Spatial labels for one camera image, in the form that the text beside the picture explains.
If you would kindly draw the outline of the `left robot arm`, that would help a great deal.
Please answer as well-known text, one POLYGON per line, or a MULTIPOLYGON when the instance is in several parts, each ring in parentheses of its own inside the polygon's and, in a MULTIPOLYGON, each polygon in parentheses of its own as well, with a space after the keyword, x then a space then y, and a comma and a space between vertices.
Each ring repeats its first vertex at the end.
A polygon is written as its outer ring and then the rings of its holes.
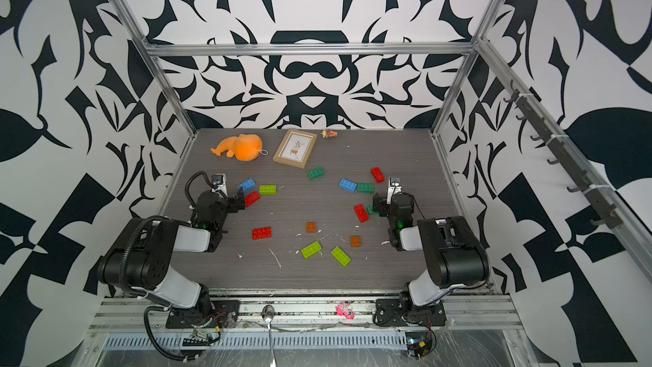
POLYGON ((245 208, 242 190, 234 196, 216 190, 200 195, 189 222, 165 216, 132 219, 100 258, 98 281, 202 321, 213 312, 208 289, 176 271, 171 258, 175 252, 214 252, 227 216, 245 208))

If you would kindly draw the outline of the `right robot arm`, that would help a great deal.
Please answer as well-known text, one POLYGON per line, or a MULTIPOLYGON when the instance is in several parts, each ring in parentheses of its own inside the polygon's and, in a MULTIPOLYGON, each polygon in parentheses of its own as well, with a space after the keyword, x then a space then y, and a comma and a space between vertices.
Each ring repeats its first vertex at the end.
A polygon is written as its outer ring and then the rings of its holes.
POLYGON ((389 241, 397 251, 420 251, 425 271, 402 293, 406 309, 435 305, 456 290, 468 290, 490 276, 486 250, 461 216, 414 220, 416 200, 404 192, 374 194, 373 211, 388 219, 389 241))

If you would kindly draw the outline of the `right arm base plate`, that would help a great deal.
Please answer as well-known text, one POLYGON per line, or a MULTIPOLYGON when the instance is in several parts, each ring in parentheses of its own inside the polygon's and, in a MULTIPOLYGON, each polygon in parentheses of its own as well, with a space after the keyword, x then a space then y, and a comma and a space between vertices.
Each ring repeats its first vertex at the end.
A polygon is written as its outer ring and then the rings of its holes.
POLYGON ((380 327, 442 327, 447 316, 441 303, 425 308, 409 308, 399 299, 377 299, 373 323, 380 327))

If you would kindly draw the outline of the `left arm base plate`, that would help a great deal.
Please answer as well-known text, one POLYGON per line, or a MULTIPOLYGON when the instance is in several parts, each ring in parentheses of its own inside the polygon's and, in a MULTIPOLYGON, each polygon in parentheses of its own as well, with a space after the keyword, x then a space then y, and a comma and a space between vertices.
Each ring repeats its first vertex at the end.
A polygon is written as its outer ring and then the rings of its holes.
POLYGON ((193 309, 172 308, 166 321, 167 329, 229 328, 239 319, 241 302, 237 300, 212 300, 206 309, 200 304, 193 309))

